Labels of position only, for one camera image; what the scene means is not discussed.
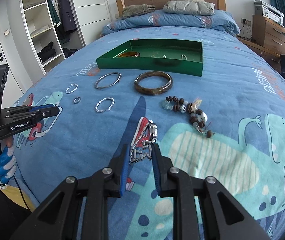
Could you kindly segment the blue white gloved hand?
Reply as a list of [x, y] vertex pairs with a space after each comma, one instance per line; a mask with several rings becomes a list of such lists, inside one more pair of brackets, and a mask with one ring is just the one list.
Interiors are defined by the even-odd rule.
[[13, 137], [7, 138], [2, 142], [6, 143], [0, 155], [0, 181], [7, 184], [16, 172], [16, 158], [14, 156]]

